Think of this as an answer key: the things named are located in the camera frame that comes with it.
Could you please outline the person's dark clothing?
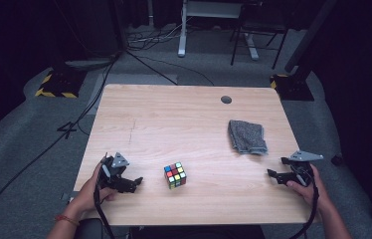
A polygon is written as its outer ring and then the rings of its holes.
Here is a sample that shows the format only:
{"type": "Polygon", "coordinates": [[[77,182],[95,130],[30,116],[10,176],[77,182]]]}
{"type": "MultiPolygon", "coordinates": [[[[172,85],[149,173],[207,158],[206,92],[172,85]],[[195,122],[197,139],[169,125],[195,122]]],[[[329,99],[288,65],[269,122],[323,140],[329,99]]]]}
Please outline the person's dark clothing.
{"type": "MultiPolygon", "coordinates": [[[[112,227],[115,239],[266,239],[259,225],[112,227]]],[[[81,221],[75,239],[111,239],[97,218],[81,221]]]]}

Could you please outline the person's left hand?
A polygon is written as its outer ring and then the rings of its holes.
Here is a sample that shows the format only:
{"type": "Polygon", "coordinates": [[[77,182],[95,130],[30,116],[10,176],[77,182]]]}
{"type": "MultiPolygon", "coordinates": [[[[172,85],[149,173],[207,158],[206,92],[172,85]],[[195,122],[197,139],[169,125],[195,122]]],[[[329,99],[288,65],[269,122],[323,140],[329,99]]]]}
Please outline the person's left hand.
{"type": "MultiPolygon", "coordinates": [[[[87,182],[83,185],[82,189],[78,195],[71,201],[70,205],[78,212],[83,214],[86,211],[94,209],[94,198],[93,194],[95,192],[95,187],[98,179],[98,174],[101,169],[101,164],[99,163],[94,171],[93,175],[87,182]]],[[[115,198],[116,191],[111,188],[103,188],[98,191],[98,200],[103,202],[104,200],[112,201],[115,198]]]]}

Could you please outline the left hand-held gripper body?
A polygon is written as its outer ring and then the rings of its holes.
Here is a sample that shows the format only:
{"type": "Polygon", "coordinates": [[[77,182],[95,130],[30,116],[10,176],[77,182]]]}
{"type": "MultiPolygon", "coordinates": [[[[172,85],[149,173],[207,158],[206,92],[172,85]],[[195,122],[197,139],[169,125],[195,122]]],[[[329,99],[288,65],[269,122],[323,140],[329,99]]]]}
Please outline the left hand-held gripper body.
{"type": "Polygon", "coordinates": [[[101,161],[101,169],[98,177],[99,187],[108,187],[120,192],[122,185],[131,184],[128,179],[121,176],[127,166],[128,161],[120,153],[117,153],[115,156],[106,156],[101,161]]]}

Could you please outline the white desk frame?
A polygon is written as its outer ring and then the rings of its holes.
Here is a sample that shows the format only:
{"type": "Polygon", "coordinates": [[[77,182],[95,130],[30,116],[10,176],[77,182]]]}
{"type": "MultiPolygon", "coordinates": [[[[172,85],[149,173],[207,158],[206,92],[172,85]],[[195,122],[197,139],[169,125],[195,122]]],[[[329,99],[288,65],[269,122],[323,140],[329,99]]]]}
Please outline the white desk frame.
{"type": "Polygon", "coordinates": [[[187,40],[187,20],[190,17],[208,17],[208,18],[224,18],[238,19],[241,3],[208,2],[205,0],[182,0],[181,10],[181,33],[178,46],[179,57],[186,55],[186,40],[187,40]]]}

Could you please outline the large black yellow striped base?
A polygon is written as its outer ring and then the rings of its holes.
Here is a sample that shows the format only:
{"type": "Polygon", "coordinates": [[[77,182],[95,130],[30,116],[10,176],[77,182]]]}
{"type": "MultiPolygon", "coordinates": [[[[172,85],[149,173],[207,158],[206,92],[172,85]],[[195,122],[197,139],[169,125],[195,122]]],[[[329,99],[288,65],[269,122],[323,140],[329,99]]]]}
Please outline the large black yellow striped base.
{"type": "Polygon", "coordinates": [[[61,73],[51,70],[35,92],[35,96],[75,99],[80,95],[86,75],[84,71],[61,73]]]}

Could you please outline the multicoloured puzzle cube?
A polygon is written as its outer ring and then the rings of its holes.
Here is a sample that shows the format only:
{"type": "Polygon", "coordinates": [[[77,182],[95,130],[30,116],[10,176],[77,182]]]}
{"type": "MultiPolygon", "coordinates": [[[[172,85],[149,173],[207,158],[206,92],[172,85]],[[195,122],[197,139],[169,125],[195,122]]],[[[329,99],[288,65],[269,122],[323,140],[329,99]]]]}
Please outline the multicoloured puzzle cube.
{"type": "Polygon", "coordinates": [[[181,162],[175,162],[164,167],[164,177],[170,189],[185,185],[187,174],[181,162]]]}

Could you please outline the small black yellow striped base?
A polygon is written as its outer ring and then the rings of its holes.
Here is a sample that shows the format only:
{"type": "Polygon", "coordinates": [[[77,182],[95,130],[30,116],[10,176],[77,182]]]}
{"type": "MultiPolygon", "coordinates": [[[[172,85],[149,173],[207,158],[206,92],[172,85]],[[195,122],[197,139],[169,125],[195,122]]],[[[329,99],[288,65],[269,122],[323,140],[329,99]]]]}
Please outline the small black yellow striped base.
{"type": "Polygon", "coordinates": [[[293,75],[272,75],[270,76],[270,86],[277,91],[282,101],[314,101],[306,81],[297,80],[293,75]]]}

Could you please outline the black metal chair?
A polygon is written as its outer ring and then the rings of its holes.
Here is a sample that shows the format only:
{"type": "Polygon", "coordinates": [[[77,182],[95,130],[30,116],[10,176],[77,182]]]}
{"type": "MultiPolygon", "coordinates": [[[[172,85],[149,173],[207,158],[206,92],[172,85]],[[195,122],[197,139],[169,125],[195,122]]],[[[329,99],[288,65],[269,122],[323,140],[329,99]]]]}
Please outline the black metal chair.
{"type": "Polygon", "coordinates": [[[272,65],[272,69],[274,69],[289,30],[289,21],[289,14],[285,11],[281,3],[276,0],[249,0],[243,3],[240,8],[238,22],[230,37],[230,40],[235,42],[231,65],[234,65],[241,34],[271,36],[270,40],[266,43],[266,47],[271,44],[278,34],[281,34],[282,38],[279,46],[276,48],[277,54],[272,65]]]}

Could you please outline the dark slanted pole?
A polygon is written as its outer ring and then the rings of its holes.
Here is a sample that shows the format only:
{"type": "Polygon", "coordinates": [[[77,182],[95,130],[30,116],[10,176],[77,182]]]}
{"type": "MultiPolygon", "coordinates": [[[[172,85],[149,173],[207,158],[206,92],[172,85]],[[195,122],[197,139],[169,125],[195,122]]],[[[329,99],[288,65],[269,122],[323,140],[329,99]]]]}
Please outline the dark slanted pole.
{"type": "Polygon", "coordinates": [[[315,34],[320,29],[337,0],[302,0],[291,21],[293,30],[304,30],[305,34],[288,59],[284,69],[290,73],[303,59],[315,34]]]}

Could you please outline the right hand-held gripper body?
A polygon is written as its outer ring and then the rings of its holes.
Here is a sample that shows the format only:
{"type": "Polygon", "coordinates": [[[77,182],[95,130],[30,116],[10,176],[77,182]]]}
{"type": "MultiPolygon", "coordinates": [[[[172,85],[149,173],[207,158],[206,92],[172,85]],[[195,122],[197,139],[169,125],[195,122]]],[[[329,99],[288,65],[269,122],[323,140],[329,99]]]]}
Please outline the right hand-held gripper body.
{"type": "Polygon", "coordinates": [[[300,185],[307,187],[313,178],[313,170],[311,169],[310,162],[314,160],[322,160],[323,155],[297,150],[288,158],[295,161],[295,165],[289,165],[291,173],[288,176],[288,180],[295,181],[300,185]]]}

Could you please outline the grey cloth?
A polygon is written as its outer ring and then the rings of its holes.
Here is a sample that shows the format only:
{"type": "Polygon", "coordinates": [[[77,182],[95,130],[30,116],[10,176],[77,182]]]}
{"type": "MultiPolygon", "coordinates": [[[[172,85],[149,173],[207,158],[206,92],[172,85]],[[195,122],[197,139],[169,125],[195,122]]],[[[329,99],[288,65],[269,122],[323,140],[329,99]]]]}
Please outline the grey cloth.
{"type": "Polygon", "coordinates": [[[230,120],[228,131],[233,148],[240,154],[267,154],[264,128],[258,123],[230,120]]]}

